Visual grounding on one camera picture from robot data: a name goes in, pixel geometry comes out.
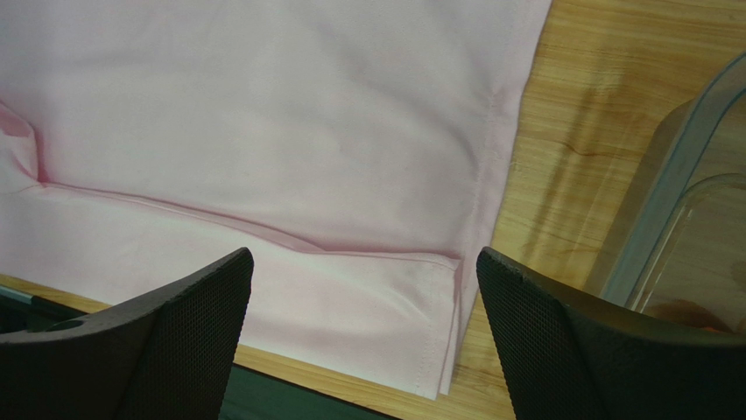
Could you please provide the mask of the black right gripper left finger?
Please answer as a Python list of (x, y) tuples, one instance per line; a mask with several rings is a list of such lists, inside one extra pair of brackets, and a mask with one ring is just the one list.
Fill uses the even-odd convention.
[(43, 332), (1, 338), (4, 419), (216, 419), (250, 301), (246, 248)]

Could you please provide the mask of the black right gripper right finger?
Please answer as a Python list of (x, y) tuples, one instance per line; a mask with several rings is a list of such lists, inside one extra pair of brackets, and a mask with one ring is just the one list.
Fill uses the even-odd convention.
[(624, 309), (492, 248), (475, 271), (516, 418), (744, 418), (742, 335)]

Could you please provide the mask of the pink t-shirt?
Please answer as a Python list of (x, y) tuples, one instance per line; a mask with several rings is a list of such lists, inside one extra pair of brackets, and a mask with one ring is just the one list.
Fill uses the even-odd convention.
[(1, 271), (115, 305), (245, 247), (245, 346), (447, 394), (550, 7), (4, 1)]

